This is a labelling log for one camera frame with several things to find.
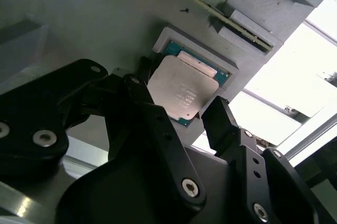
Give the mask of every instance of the bolt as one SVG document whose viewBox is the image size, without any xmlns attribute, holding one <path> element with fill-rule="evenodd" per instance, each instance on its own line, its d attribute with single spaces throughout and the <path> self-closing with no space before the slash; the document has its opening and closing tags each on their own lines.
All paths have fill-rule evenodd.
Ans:
<svg viewBox="0 0 337 224">
<path fill-rule="evenodd" d="M 0 122 L 0 138 L 4 138 L 5 136 L 8 136 L 11 129 L 9 126 L 5 123 Z"/>
<path fill-rule="evenodd" d="M 277 155 L 278 158 L 281 158 L 281 157 L 282 157 L 281 154 L 280 154 L 278 151 L 273 150 L 273 152 L 274 152 L 275 155 Z"/>
<path fill-rule="evenodd" d="M 262 222 L 268 222 L 268 214 L 260 204 L 254 204 L 254 212 Z"/>
<path fill-rule="evenodd" d="M 94 72 L 100 73 L 101 69 L 99 69 L 97 66 L 92 66 L 91 70 L 93 70 Z"/>
<path fill-rule="evenodd" d="M 39 130 L 33 135 L 33 142 L 41 147 L 49 147 L 56 141 L 56 135 L 49 130 Z"/>
<path fill-rule="evenodd" d="M 252 133 L 250 133 L 248 130 L 245 130 L 244 133 L 245 133 L 248 137 L 253 138 Z"/>
<path fill-rule="evenodd" d="M 195 198 L 199 193 L 199 188 L 196 183 L 188 178 L 185 178 L 182 182 L 184 191 L 192 198 Z"/>
<path fill-rule="evenodd" d="M 131 80 L 132 80 L 133 82 L 135 82 L 136 84 L 139 84 L 139 83 L 140 83 L 139 80 L 136 79 L 136 78 L 131 78 Z"/>
</svg>

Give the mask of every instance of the black metal bracket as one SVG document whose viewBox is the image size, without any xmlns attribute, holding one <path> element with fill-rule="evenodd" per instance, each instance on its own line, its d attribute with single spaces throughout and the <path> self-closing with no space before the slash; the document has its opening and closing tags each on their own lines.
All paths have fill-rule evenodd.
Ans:
<svg viewBox="0 0 337 224">
<path fill-rule="evenodd" d="M 231 221 L 272 223 L 265 163 L 256 152 L 256 139 L 238 127 L 226 100 L 220 96 L 213 100 L 201 118 L 210 146 L 217 151 L 215 155 L 235 169 L 231 197 L 231 205 L 235 207 L 230 211 Z"/>
<path fill-rule="evenodd" d="M 0 175 L 36 178 L 53 173 L 68 149 L 62 123 L 68 110 L 60 108 L 71 107 L 83 88 L 106 76 L 101 65 L 82 59 L 1 95 L 0 121 L 9 132 L 0 141 Z M 65 101 L 70 104 L 61 106 Z M 55 142 L 44 147 L 50 139 Z"/>
<path fill-rule="evenodd" d="M 282 223 L 335 223 L 294 167 L 278 150 L 267 148 L 262 156 L 266 161 L 273 209 Z"/>
</svg>

